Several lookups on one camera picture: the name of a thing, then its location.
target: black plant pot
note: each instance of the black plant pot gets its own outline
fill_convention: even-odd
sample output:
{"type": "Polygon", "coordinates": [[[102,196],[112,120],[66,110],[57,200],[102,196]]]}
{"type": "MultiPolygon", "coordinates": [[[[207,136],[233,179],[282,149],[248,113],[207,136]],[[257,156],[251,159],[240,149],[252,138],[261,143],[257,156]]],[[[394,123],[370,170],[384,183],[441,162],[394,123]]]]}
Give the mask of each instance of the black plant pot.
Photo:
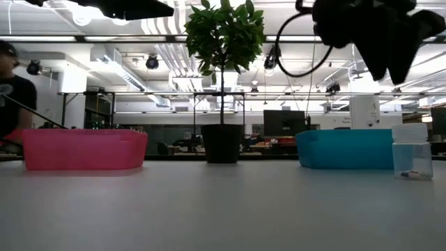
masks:
{"type": "Polygon", "coordinates": [[[201,134],[208,163],[237,163],[243,126],[203,125],[201,134]]]}

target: clear plastic container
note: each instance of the clear plastic container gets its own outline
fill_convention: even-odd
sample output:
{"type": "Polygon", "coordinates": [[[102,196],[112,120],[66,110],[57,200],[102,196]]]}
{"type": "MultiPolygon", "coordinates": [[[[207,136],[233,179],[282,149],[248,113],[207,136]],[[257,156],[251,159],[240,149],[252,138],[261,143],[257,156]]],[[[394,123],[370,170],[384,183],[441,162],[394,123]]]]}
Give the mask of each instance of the clear plastic container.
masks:
{"type": "Polygon", "coordinates": [[[392,128],[394,175],[397,178],[433,178],[431,144],[424,123],[396,125],[392,128]]]}

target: computer monitor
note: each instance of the computer monitor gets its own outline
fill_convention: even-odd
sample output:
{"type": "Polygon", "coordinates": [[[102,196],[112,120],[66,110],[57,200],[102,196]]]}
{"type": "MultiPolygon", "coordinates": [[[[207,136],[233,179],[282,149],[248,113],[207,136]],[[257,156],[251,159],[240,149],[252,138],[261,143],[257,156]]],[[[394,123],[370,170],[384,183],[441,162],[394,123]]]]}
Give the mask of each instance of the computer monitor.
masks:
{"type": "Polygon", "coordinates": [[[432,133],[446,135],[446,108],[432,108],[432,133]]]}
{"type": "Polygon", "coordinates": [[[263,126],[265,136],[295,136],[306,130],[305,112],[264,110],[263,126]]]}

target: blue plastic bin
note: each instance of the blue plastic bin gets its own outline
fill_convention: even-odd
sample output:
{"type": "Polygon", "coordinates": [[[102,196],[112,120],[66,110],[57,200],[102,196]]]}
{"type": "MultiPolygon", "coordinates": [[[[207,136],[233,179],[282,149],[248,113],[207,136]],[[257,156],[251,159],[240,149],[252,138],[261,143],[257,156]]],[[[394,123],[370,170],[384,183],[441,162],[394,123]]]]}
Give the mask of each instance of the blue plastic bin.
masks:
{"type": "Polygon", "coordinates": [[[392,130],[310,130],[296,135],[303,167],[393,169],[392,130]]]}

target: workbench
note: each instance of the workbench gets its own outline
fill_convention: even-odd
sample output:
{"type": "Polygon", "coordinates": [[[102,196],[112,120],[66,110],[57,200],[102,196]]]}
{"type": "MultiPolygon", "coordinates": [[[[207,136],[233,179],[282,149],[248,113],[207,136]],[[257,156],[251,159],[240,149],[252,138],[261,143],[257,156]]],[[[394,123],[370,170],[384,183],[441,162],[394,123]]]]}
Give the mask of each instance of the workbench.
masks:
{"type": "Polygon", "coordinates": [[[444,251],[446,162],[434,166],[434,181],[402,181],[288,160],[110,172],[0,162],[0,249],[444,251]]]}

